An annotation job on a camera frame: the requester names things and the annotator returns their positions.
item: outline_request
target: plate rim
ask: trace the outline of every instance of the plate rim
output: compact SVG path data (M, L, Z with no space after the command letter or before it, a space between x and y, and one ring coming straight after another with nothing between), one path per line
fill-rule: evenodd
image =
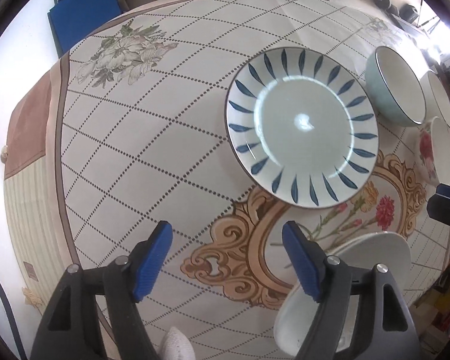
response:
M330 208L330 207L335 207L343 202L348 202L351 198L353 198L355 195L357 195L358 193L360 193L360 191L362 190L363 186L367 183L368 180L370 180L370 177L373 174L373 169L375 168L375 166L373 167L373 169L368 173L367 178L365 179L365 182L363 183L363 185L360 188L357 188L356 192L351 195L350 197L348 197L345 200L341 200L339 199L338 202L332 203L332 204L328 204L328 205L319 205L319 206L305 206L302 204L298 204L295 202L288 202L284 199L282 199L281 197L279 197L276 193L272 193L269 190L267 190L266 188L264 188L262 185L260 185L260 183L258 183L257 180L255 180L253 178L253 176L250 174L250 172L245 168L245 166L243 165L243 162L240 160L239 156L236 153L235 147L233 146L232 143L232 138L230 137L230 130L228 127L228 117L227 117L227 109L228 109L228 96L230 95L230 90L233 86L233 83L236 79L236 77L240 74L240 72L251 62L253 61L255 58L261 56L262 54L265 54L266 52L269 51L274 51L274 50L281 50L281 49L297 49L297 50L310 50L316 54L319 54L321 56L327 57L328 59L334 61L336 64L338 64L342 69L345 69L347 71L348 74L351 75L351 77L353 77L353 79L357 82L357 84L360 86L360 88L363 90L363 93L365 93L368 103L370 104L370 107L373 111L373 115L375 118L375 124L377 125L377 150L375 152L375 158L377 158L378 156L378 152L380 150L380 135L378 134L378 121L377 121L377 114L375 112L375 110L373 109L372 103L370 101L370 98L368 97L368 93L365 91L365 88L363 87L363 85L358 81L358 79L356 78L356 76L354 74L352 74L352 72L350 70L348 70L345 66L343 66L341 63L337 62L335 59L329 57L328 55L325 55L324 53L311 49L309 47L299 47L299 46L282 46L282 47L273 47L271 49L267 49L267 50L262 50L260 52L258 52L257 54L255 54L254 56L252 56L251 58L247 59L238 69L238 71L233 75L232 80L230 82L230 85L228 86L228 89L226 91L226 95L225 95L225 102L224 102L224 107L223 107L223 116L224 116L224 121L225 121L225 130L226 130L226 136L228 139L228 143L230 144L231 148L232 148L232 152L233 155L235 156L235 159L237 160L237 162L240 164L241 168L243 169L243 171L245 171L245 173L247 174L247 176L256 184L258 185L260 188L262 188L264 191L266 191L267 193L269 193L270 195L274 196L275 198L277 198L278 200L280 200L281 202L284 202L286 204L290 204L291 206L295 206L295 207L299 207L299 208L306 208L306 209L324 209L324 208Z

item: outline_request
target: patterned tablecloth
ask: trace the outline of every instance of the patterned tablecloth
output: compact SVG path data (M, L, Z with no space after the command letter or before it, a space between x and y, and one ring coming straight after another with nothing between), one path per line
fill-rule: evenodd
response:
M390 23L320 0L182 1L123 16L71 50L61 168L74 245L84 268L103 266L157 221L173 225L155 288L138 305L155 345L176 326L199 360L287 358L272 327L296 280L280 245L291 219L314 229L324 248L363 233L401 234L413 260L408 303L439 276L450 228L425 210L434 188L415 169L417 128L378 115L370 181L322 210L291 207L256 186L227 139L228 86L261 51L308 47L364 85L379 45L395 48L419 77L428 69Z

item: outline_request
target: brown fabric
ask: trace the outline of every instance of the brown fabric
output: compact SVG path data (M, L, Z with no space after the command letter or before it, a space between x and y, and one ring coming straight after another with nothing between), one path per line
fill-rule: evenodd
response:
M8 125L5 179L45 155L51 95L52 85L47 72L13 110Z

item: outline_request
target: plate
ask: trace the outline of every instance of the plate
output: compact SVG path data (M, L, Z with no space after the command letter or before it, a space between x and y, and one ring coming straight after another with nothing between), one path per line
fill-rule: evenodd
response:
M370 101L348 70L319 52L286 47L253 58L234 77L225 113L242 167L287 203L345 202L375 165Z
M371 269L378 263L385 264L394 275L398 287L403 290L412 265L410 248L399 234L382 232L357 237L331 254L340 257L349 266ZM303 292L299 282L287 295L274 324L274 338L281 350L296 356L313 322L318 303ZM350 297L348 313L337 351L350 345L355 325L358 296Z

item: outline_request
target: white bowl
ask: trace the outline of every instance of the white bowl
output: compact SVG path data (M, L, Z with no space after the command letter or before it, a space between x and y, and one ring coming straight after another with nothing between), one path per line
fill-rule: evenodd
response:
M431 185L450 185L450 133L447 124L434 116L420 127L415 144L416 165Z
M429 70L420 79L420 85L427 102L427 119L440 116L450 127L450 99L437 75Z
M380 232L365 234L335 249L331 254L340 257L349 266L371 269L384 263L394 275L400 290L407 282L412 265L410 248L399 234ZM350 345L358 308L358 297L350 297L349 312L337 350ZM299 282L287 295L274 324L274 338L278 347L290 356L296 356L318 309L312 297L303 292Z
M408 63L390 47L377 47L365 70L373 105L392 123L417 126L425 120L426 104L419 79Z

